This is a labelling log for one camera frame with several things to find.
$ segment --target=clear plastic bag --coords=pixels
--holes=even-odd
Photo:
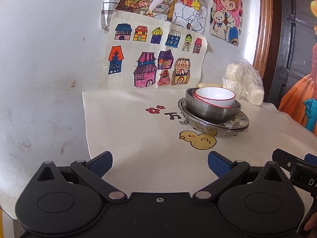
[[[237,99],[245,99],[256,106],[263,103],[264,88],[260,74],[245,59],[238,64],[228,65],[222,84],[224,88],[235,92]]]

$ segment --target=white bowl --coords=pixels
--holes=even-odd
[[[236,95],[233,91],[223,87],[202,87],[195,91],[195,97],[212,105],[230,108]]]

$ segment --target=house drawing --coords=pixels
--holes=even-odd
[[[170,84],[170,73],[167,69],[162,70],[160,73],[160,79],[158,81],[158,86],[165,86]]]
[[[147,87],[155,83],[157,67],[154,52],[142,52],[134,70],[134,86]]]
[[[167,40],[165,42],[165,45],[168,47],[177,48],[179,42],[180,42],[180,31],[176,31],[172,29],[170,33],[167,35]]]
[[[130,40],[132,28],[128,23],[121,23],[115,29],[115,40]]]
[[[190,77],[191,63],[188,58],[179,58],[175,63],[171,85],[187,84]]]
[[[147,27],[137,26],[134,32],[133,41],[145,42],[147,37]]]
[[[121,64],[124,59],[121,46],[114,46],[111,48],[109,58],[109,72],[108,74],[121,72]]]
[[[185,37],[185,43],[183,45],[183,51],[189,51],[189,49],[191,48],[191,41],[193,40],[191,34],[187,34]]]
[[[158,69],[170,69],[172,68],[174,57],[171,50],[160,51],[158,55]]]
[[[202,39],[196,38],[196,41],[194,43],[193,54],[199,54],[201,46],[202,46]]]
[[[152,44],[159,44],[161,42],[162,35],[163,35],[163,30],[160,27],[155,28],[152,31],[151,43]]]

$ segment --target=metal basin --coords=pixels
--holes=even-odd
[[[184,114],[186,119],[189,121],[189,124],[193,128],[207,135],[217,136],[217,137],[232,137],[237,135],[239,132],[248,131],[249,119],[241,111],[236,116],[236,119],[234,122],[214,124],[214,123],[210,123],[196,117],[189,110],[189,107],[185,98],[182,98],[178,101],[178,107],[181,110],[181,112]]]
[[[186,90],[185,99],[189,110],[198,118],[212,122],[224,123],[233,120],[241,110],[241,104],[235,100],[232,108],[220,108],[208,105],[193,97],[193,93],[197,88],[189,88]]]

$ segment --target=stack of bowls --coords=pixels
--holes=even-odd
[[[189,88],[178,107],[191,126],[206,134],[216,130],[217,136],[235,136],[249,126],[249,119],[241,112],[234,92],[225,88]]]

